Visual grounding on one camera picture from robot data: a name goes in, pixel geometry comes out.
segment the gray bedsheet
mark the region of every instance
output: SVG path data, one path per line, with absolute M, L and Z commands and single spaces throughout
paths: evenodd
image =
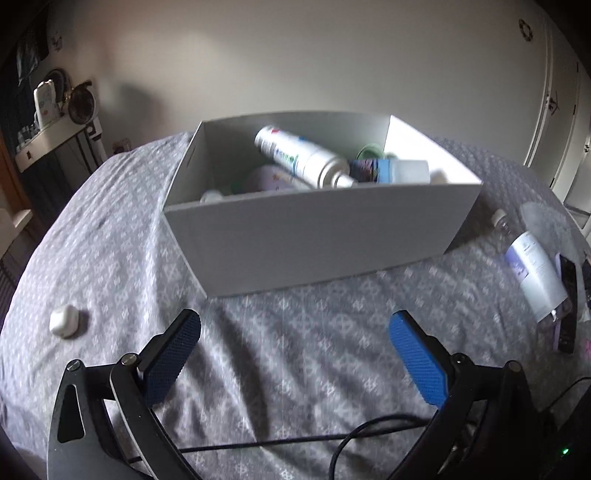
M 574 355 L 552 353 L 505 265 L 503 240 L 490 227 L 491 213 L 502 207 L 525 221 L 551 255 L 560 249 L 582 259 L 587 244 L 574 222 L 526 169 L 440 141 L 484 180 L 446 255 L 313 286 L 205 300 L 160 214 L 189 139 L 176 135 L 109 159 L 31 258 L 0 335 L 0 419 L 13 442 L 45 458 L 66 363 L 104 364 L 137 352 L 184 307 L 201 314 L 202 339 L 157 408 L 179 447 L 348 432 L 395 412 L 432 415 L 388 339 L 389 317 L 398 309 L 408 309 L 450 352 L 485 365 L 522 362 L 538 406 L 589 374 L 591 322 L 579 324 Z M 48 330 L 51 311 L 64 303 L 88 316 L 68 340 Z M 559 410 L 568 411 L 576 397 Z M 113 405 L 109 412 L 122 432 Z M 419 434 L 352 442 L 338 477 L 387 476 Z M 187 458 L 208 479 L 324 478 L 335 446 Z

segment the bed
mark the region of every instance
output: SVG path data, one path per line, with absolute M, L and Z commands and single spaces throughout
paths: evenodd
M 519 360 L 534 403 L 547 405 L 589 374 L 591 323 L 580 320 L 573 355 L 552 353 L 502 257 L 492 230 L 502 207 L 545 249 L 578 264 L 588 247 L 568 213 L 527 169 L 477 148 L 436 140 L 483 181 L 448 252 L 410 265 L 312 286 L 205 299 L 161 216 L 180 134 L 109 159 L 74 195 L 32 256 L 0 334 L 0 420 L 40 459 L 67 362 L 116 361 L 138 352 L 183 308 L 202 317 L 202 337 L 156 412 L 178 447 L 348 432 L 405 412 L 431 416 L 386 334 L 398 309 L 450 352 L 475 363 Z M 71 303 L 85 322 L 72 339 L 48 330 Z M 559 419 L 577 391 L 556 408 Z M 129 456 L 114 405 L 113 425 Z M 384 478 L 420 430 L 352 442 L 338 478 Z M 186 456 L 204 478 L 325 478 L 335 442 Z

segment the blue gripper pad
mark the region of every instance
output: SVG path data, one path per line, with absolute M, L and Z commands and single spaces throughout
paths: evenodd
M 148 408 L 163 402 L 201 335 L 199 315 L 183 310 L 160 335 L 140 353 L 138 373 Z
M 425 333 L 418 325 L 418 331 L 413 329 L 411 322 L 415 323 L 406 311 L 394 313 L 390 318 L 390 341 L 425 402 L 441 408 L 447 398 L 447 374 L 424 343 Z

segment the blue textured pad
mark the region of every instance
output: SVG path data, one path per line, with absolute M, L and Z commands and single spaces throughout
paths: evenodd
M 405 321 L 404 315 L 396 312 L 390 318 L 390 341 L 425 402 L 441 408 L 447 398 L 447 375 Z
M 201 335 L 199 315 L 191 312 L 144 375 L 148 408 L 163 402 Z

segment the white box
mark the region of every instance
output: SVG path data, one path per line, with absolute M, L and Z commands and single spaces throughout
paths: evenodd
M 276 125 L 344 158 L 368 143 L 429 162 L 430 185 L 261 192 L 199 203 L 203 192 L 269 163 L 256 133 Z M 445 252 L 482 186 L 461 162 L 394 116 L 282 112 L 201 123 L 163 208 L 189 269 L 208 296 L 307 284 Z

